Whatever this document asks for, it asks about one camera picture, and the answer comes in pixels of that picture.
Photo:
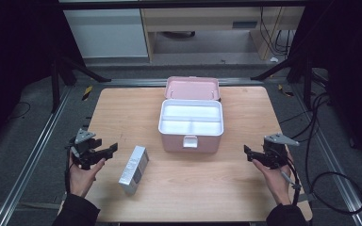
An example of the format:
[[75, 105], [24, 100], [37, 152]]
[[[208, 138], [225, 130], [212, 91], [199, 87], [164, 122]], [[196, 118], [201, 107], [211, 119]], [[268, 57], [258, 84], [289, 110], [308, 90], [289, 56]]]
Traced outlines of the yellow black tape strip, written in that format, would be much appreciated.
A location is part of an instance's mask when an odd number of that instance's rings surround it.
[[82, 101], [88, 100], [88, 98], [89, 98], [89, 96], [91, 94], [92, 88], [93, 88], [93, 86], [86, 87], [86, 89], [84, 91], [84, 94], [82, 96], [82, 99], [81, 99]]

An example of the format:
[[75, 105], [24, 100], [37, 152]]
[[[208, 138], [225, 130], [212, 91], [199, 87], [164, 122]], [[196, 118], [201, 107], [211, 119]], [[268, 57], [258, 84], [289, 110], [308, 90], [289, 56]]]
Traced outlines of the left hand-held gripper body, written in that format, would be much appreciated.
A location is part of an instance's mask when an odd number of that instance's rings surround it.
[[83, 170], [89, 170], [92, 165], [97, 164], [102, 158], [95, 149], [90, 148], [90, 141], [96, 136], [95, 133], [79, 129], [76, 135], [69, 140], [66, 149], [72, 155], [73, 162]]

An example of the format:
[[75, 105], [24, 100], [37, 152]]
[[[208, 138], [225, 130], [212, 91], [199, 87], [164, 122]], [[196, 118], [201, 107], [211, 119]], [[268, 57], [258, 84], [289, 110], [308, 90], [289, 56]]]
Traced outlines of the silver carton box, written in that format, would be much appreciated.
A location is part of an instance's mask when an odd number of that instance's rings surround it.
[[136, 146], [119, 179], [119, 185], [128, 195], [134, 195], [149, 163], [149, 155], [143, 146]]

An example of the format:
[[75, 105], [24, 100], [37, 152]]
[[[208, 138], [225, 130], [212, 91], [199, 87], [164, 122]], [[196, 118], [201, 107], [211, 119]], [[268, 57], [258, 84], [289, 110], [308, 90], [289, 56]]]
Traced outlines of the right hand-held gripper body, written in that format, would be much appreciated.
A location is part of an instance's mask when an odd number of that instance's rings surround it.
[[299, 146], [300, 142], [281, 133], [264, 136], [263, 151], [268, 168], [274, 170], [288, 163], [287, 145]]

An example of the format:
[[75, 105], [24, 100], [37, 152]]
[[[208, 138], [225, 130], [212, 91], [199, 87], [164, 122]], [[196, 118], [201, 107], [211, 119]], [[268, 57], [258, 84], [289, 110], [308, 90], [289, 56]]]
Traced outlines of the aluminium floor rail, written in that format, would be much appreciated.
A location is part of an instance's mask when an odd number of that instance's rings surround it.
[[[345, 174], [344, 168], [334, 155], [318, 122], [319, 108], [327, 102], [326, 97], [326, 93], [316, 96], [314, 100], [311, 100], [311, 109], [304, 105], [303, 97], [297, 98], [308, 121], [308, 125], [302, 131], [302, 134], [308, 132], [307, 138], [304, 140], [304, 177], [308, 186], [306, 194], [310, 199], [310, 203], [318, 202], [328, 210], [343, 216], [349, 216], [353, 219], [355, 226], [362, 226], [362, 189], [352, 177]], [[316, 143], [319, 147], [326, 169], [311, 177], [310, 156], [313, 151], [313, 143]], [[337, 207], [330, 200], [321, 196], [319, 184], [323, 180], [333, 181], [335, 186], [332, 188], [338, 191], [344, 203], [343, 207]]]
[[22, 170], [10, 190], [9, 194], [5, 198], [5, 201], [0, 205], [0, 226], [7, 226], [8, 222], [21, 199], [25, 188], [31, 178], [34, 169], [37, 167], [41, 155], [46, 147], [49, 138], [51, 137], [57, 123], [61, 116], [65, 105], [68, 102], [72, 87], [65, 87], [62, 93], [59, 95], [59, 103], [57, 109], [49, 115], [47, 122], [45, 123], [39, 137], [27, 158]]

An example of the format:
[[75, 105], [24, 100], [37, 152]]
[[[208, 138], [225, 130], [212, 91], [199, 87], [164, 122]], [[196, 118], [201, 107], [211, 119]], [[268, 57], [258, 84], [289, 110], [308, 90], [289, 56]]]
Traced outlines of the pink storage box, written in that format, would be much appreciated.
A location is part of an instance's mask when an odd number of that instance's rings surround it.
[[[169, 77], [164, 96], [165, 100], [208, 100], [221, 103], [219, 81], [210, 77]], [[215, 153], [219, 150], [221, 137], [161, 134], [163, 149], [167, 152]]]

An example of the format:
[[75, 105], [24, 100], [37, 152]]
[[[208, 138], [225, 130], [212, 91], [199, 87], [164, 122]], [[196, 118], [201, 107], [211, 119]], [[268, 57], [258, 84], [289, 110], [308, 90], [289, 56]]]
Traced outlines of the person's left hand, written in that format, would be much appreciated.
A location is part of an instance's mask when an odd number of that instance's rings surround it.
[[106, 159], [102, 158], [95, 166], [91, 169], [81, 169], [78, 167], [72, 159], [72, 155], [69, 154], [69, 188], [70, 193], [81, 198], [85, 198], [97, 173], [105, 165]]

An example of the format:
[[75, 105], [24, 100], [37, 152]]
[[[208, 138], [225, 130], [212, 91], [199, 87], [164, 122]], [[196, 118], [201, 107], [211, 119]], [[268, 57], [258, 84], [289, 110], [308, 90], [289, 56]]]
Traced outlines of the person's right hand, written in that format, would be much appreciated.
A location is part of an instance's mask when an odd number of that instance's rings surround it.
[[280, 169], [268, 169], [256, 159], [253, 160], [253, 164], [263, 174], [276, 204], [290, 205], [289, 182], [286, 180], [286, 177], [291, 175], [290, 167], [285, 165]]

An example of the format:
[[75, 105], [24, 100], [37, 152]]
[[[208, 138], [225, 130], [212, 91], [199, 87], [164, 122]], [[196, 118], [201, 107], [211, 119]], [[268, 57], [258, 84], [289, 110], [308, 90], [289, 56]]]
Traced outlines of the white divided tray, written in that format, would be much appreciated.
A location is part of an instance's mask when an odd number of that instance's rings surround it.
[[165, 100], [158, 130], [162, 135], [221, 136], [222, 104], [208, 100]]

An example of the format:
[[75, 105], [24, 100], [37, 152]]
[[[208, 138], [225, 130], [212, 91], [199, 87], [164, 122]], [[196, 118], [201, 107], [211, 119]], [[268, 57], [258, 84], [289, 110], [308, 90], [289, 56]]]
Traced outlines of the white cabinet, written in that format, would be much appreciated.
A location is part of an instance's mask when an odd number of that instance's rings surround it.
[[138, 9], [65, 10], [83, 58], [148, 57]]

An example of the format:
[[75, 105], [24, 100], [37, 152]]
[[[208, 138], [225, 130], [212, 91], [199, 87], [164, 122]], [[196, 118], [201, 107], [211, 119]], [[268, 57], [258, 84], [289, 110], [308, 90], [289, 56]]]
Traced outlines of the black metal stand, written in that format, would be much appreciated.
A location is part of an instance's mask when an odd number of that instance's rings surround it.
[[278, 63], [258, 76], [252, 77], [252, 80], [263, 81], [285, 68], [289, 68], [287, 76], [289, 83], [296, 83], [301, 76], [304, 78], [303, 101], [304, 105], [311, 109], [312, 60], [311, 55], [306, 51], [297, 51], [290, 54], [283, 62]]
[[62, 78], [66, 86], [74, 85], [76, 78], [73, 70], [77, 70], [99, 83], [110, 82], [110, 79], [90, 71], [86, 66], [82, 66], [66, 56], [57, 56], [51, 64], [52, 113], [58, 110], [60, 104], [59, 78]]

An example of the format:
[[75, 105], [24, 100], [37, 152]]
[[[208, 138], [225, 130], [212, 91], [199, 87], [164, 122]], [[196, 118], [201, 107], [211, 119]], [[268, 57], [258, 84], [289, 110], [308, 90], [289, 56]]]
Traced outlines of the black curtain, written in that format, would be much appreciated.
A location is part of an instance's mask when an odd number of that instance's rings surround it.
[[0, 0], [0, 130], [22, 90], [50, 75], [52, 51], [84, 63], [64, 12], [39, 8], [58, 0]]
[[311, 0], [294, 47], [302, 41], [313, 65], [328, 71], [328, 91], [354, 143], [362, 149], [362, 0]]

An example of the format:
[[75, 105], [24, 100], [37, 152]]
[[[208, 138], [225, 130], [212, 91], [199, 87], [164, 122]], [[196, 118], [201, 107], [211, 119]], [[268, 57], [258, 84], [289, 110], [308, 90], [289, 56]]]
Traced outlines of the light wooden desk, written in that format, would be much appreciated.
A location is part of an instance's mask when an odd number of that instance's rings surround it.
[[157, 32], [249, 30], [261, 59], [270, 56], [278, 31], [296, 30], [304, 7], [159, 8], [140, 11], [148, 56]]

